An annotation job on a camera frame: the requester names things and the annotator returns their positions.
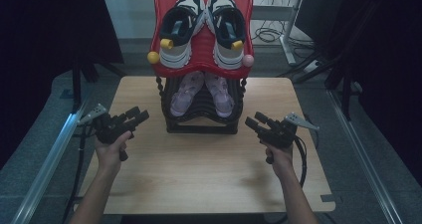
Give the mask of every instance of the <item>yellow ball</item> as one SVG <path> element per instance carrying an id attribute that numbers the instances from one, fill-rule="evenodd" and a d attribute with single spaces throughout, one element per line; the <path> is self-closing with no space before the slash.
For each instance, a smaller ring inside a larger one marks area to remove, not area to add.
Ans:
<path id="1" fill-rule="evenodd" d="M 146 58 L 150 64 L 157 64 L 159 62 L 159 55 L 156 52 L 149 52 Z"/>

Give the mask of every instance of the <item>red shoe rack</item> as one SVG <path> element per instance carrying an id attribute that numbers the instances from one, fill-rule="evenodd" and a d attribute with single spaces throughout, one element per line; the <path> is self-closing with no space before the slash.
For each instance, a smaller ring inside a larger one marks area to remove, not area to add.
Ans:
<path id="1" fill-rule="evenodd" d="M 156 26 L 149 54 L 159 53 L 160 39 L 159 29 L 161 21 L 166 12 L 174 6 L 177 0 L 155 0 Z M 246 39 L 244 44 L 244 55 L 249 58 L 254 57 L 252 41 L 250 37 L 250 24 L 252 14 L 253 0 L 235 0 L 237 8 L 242 12 L 246 24 Z M 213 58 L 213 49 L 215 43 L 214 34 L 208 29 L 207 25 L 191 40 L 192 55 L 187 65 L 180 69 L 167 68 L 161 63 L 151 63 L 151 67 L 157 76 L 158 89 L 161 96 L 161 107 L 167 122 L 168 132 L 194 132 L 194 133 L 236 133 L 239 117 L 243 109 L 243 93 L 245 92 L 246 78 L 251 71 L 251 64 L 244 63 L 239 69 L 226 70 L 219 68 Z M 194 72 L 203 71 L 216 74 L 227 79 L 229 86 L 229 94 L 235 102 L 232 114 L 228 117 L 217 116 L 212 97 L 205 88 L 195 96 L 194 102 L 183 116 L 173 116 L 170 110 L 171 97 L 178 91 L 178 86 L 184 75 Z M 165 78 L 165 87 L 161 84 L 161 78 Z M 198 125 L 180 125 L 184 121 L 188 121 L 198 116 L 206 116 L 219 123 L 225 125 L 218 126 L 198 126 Z"/>

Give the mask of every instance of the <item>sneaker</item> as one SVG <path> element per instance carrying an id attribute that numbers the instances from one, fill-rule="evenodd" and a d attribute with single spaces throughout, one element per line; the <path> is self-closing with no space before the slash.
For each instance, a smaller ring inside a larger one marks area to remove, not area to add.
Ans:
<path id="1" fill-rule="evenodd" d="M 189 109 L 193 97 L 204 85 L 204 74 L 200 71 L 187 74 L 180 83 L 179 90 L 171 98 L 171 114 L 182 116 Z"/>
<path id="2" fill-rule="evenodd" d="M 229 116 L 232 113 L 234 101 L 227 92 L 226 79 L 211 73 L 206 73 L 205 85 L 211 93 L 217 115 L 220 117 Z"/>
<path id="3" fill-rule="evenodd" d="M 190 40 L 204 25 L 204 9 L 204 0 L 177 0 L 164 15 L 159 31 L 163 66 L 177 69 L 189 62 Z"/>
<path id="4" fill-rule="evenodd" d="M 224 69 L 238 69 L 246 37 L 245 18 L 234 0 L 208 0 L 205 11 L 207 26 L 216 36 L 215 63 Z"/>

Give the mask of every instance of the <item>pink shoe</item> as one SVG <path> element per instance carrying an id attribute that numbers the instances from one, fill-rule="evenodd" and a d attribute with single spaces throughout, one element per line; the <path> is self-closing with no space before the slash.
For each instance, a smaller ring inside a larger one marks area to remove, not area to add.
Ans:
<path id="1" fill-rule="evenodd" d="M 202 72 L 192 72 L 187 74 L 180 83 L 179 90 L 171 98 L 171 114 L 182 116 L 192 105 L 193 97 L 204 85 L 204 74 Z"/>
<path id="2" fill-rule="evenodd" d="M 215 111 L 220 117 L 227 117 L 232 113 L 234 101 L 227 92 L 227 82 L 225 78 L 206 73 L 205 85 L 214 101 Z"/>

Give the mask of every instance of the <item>metal bar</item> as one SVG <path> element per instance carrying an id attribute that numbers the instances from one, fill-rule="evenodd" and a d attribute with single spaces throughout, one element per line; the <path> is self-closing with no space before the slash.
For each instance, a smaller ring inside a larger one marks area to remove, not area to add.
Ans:
<path id="1" fill-rule="evenodd" d="M 285 55 L 288 60 L 289 66 L 291 67 L 296 66 L 297 63 L 289 44 L 289 38 L 292 33 L 293 26 L 295 25 L 296 17 L 298 15 L 301 2 L 302 0 L 297 0 L 295 5 L 292 7 L 292 13 L 288 22 L 286 33 L 280 37 L 280 42 L 282 43 L 283 50 L 285 51 Z"/>
<path id="2" fill-rule="evenodd" d="M 381 206 L 384 215 L 390 224 L 403 223 L 400 215 L 396 209 L 394 201 L 392 200 L 387 188 L 379 177 L 378 173 L 375 170 L 366 150 L 360 141 L 351 121 L 347 120 L 341 110 L 341 104 L 338 100 L 338 97 L 333 93 L 333 91 L 327 91 L 329 100 L 331 101 L 332 106 L 335 109 L 338 119 L 340 120 L 341 126 L 344 129 L 347 138 L 350 141 L 356 155 L 357 159 L 360 162 L 360 165 L 363 169 L 363 172 L 368 179 L 368 182 L 378 199 L 379 205 Z"/>
<path id="3" fill-rule="evenodd" d="M 22 201 L 21 206 L 16 212 L 12 223 L 26 224 L 31 220 L 31 217 L 34 214 L 38 204 L 40 203 L 40 200 L 43 197 L 48 184 L 50 183 L 50 180 L 60 162 L 60 159 L 62 158 L 66 147 L 68 146 L 69 140 L 71 139 L 77 127 L 78 120 L 81 118 L 84 109 L 87 106 L 92 90 L 92 86 L 89 86 L 87 95 L 83 99 L 81 108 L 77 112 L 71 113 L 69 115 L 55 143 L 53 144 L 52 149 L 44 161 L 43 166 L 40 168 L 40 171 L 35 177 L 28 193 Z"/>

